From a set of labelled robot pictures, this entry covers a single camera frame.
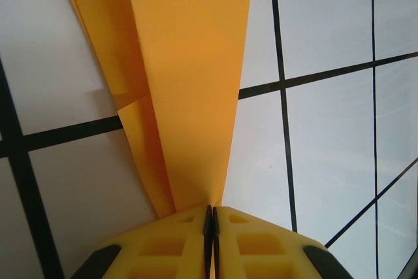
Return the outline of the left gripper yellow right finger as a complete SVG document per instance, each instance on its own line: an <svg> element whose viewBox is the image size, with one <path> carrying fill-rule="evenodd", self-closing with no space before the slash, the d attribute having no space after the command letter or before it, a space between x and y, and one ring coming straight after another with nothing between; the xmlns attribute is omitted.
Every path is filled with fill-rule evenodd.
<svg viewBox="0 0 418 279"><path fill-rule="evenodd" d="M351 278L316 240L227 206L212 210L214 278Z"/></svg>

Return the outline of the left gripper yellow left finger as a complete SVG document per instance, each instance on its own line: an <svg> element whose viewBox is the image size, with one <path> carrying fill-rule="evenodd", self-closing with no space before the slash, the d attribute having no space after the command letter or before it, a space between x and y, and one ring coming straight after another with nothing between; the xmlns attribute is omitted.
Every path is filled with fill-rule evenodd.
<svg viewBox="0 0 418 279"><path fill-rule="evenodd" d="M211 278L212 207L198 206L104 242L73 278Z"/></svg>

